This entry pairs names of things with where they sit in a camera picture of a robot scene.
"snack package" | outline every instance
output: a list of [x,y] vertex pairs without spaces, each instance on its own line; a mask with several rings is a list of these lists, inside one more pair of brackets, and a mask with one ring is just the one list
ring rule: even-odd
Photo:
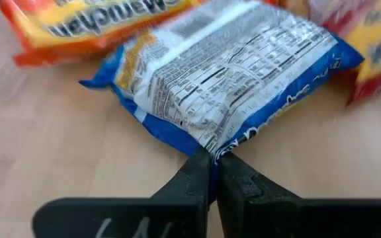
[[200,0],[0,0],[24,52],[19,66],[54,65],[109,53],[139,30]]
[[381,0],[311,0],[318,24],[344,38],[365,62],[358,68],[350,103],[381,91]]
[[363,61],[326,29],[259,1],[217,1],[118,47],[90,81],[156,138],[216,159],[330,75]]

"nutrition facts label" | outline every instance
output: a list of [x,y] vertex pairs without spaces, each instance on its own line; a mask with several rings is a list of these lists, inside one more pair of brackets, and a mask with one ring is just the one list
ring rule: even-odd
[[[201,19],[195,24],[206,36],[155,70],[147,96],[152,114],[183,128],[209,151],[337,43],[314,23],[264,4],[234,19]],[[176,34],[197,38],[202,31],[189,24]]]

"light wood surface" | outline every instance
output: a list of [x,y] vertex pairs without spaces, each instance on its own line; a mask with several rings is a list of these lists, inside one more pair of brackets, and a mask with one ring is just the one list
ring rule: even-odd
[[[152,138],[111,92],[89,91],[98,63],[17,69],[0,15],[0,238],[29,238],[30,218],[63,196],[146,197],[186,157]],[[331,85],[235,153],[303,197],[381,198],[381,96],[345,108]],[[209,237],[222,237],[217,208]]]

